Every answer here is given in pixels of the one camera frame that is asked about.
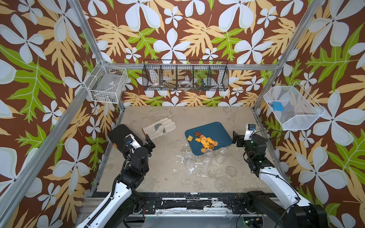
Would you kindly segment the clear cookie jar front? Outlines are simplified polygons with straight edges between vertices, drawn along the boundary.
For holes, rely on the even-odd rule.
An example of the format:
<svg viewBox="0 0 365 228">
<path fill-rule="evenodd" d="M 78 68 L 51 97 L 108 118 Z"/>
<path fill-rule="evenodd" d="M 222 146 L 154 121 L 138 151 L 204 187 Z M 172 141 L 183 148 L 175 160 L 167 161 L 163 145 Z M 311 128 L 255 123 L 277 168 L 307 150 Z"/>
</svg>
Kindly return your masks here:
<svg viewBox="0 0 365 228">
<path fill-rule="evenodd" d="M 203 153 L 203 165 L 210 166 L 214 158 L 214 152 L 211 149 L 206 149 Z"/>
</svg>

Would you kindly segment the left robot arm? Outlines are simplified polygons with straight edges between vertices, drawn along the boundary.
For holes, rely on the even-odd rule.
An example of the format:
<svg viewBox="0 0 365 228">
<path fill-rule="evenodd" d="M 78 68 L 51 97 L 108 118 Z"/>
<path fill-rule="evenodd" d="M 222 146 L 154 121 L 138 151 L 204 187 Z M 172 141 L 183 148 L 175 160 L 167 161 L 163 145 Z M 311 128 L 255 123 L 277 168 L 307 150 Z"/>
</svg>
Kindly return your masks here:
<svg viewBox="0 0 365 228">
<path fill-rule="evenodd" d="M 140 144 L 129 134 L 122 140 L 122 147 L 116 145 L 125 158 L 122 170 L 115 177 L 111 192 L 79 228 L 116 228 L 126 223 L 130 214 L 142 210 L 143 197 L 135 190 L 149 171 L 148 160 L 156 147 L 148 135 L 145 140 L 145 144 Z"/>
</svg>

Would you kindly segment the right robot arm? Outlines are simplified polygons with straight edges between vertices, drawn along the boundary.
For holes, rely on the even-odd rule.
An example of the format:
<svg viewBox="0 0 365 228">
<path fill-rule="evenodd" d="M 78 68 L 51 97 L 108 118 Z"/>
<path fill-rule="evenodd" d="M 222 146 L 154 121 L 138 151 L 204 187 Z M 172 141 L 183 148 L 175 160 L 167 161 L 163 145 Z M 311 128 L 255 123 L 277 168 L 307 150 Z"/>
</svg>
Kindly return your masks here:
<svg viewBox="0 0 365 228">
<path fill-rule="evenodd" d="M 301 196 L 266 158 L 267 141 L 253 130 L 244 135 L 233 132 L 232 143 L 244 149 L 243 159 L 251 173 L 260 178 L 281 202 L 275 203 L 262 191 L 246 193 L 244 208 L 250 213 L 262 212 L 277 228 L 327 228 L 327 213 L 318 204 Z"/>
</svg>

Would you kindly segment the clear cookie jar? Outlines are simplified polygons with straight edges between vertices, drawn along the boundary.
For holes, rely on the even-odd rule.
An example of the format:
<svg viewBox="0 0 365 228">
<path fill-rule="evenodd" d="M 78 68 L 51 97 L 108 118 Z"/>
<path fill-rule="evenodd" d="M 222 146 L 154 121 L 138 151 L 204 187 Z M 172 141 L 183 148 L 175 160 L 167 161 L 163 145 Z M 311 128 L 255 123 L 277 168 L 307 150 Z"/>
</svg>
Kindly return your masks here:
<svg viewBox="0 0 365 228">
<path fill-rule="evenodd" d="M 215 161 L 218 164 L 223 164 L 228 156 L 228 150 L 225 147 L 221 147 L 218 149 Z"/>
<path fill-rule="evenodd" d="M 195 155 L 192 152 L 187 152 L 183 162 L 186 169 L 192 169 L 195 164 Z"/>
<path fill-rule="evenodd" d="M 211 149 L 206 149 L 203 153 L 203 165 L 210 166 L 214 158 L 214 152 Z"/>
</svg>

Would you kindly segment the clear cookie jar back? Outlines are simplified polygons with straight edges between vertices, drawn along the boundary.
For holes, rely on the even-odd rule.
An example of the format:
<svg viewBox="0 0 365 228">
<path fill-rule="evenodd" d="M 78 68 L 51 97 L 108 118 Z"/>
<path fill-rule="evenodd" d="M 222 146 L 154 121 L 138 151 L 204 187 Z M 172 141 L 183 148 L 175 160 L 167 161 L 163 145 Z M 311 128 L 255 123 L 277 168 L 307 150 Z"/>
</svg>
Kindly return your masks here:
<svg viewBox="0 0 365 228">
<path fill-rule="evenodd" d="M 192 152 L 187 152 L 183 162 L 186 169 L 192 169 L 195 164 L 195 155 Z"/>
</svg>

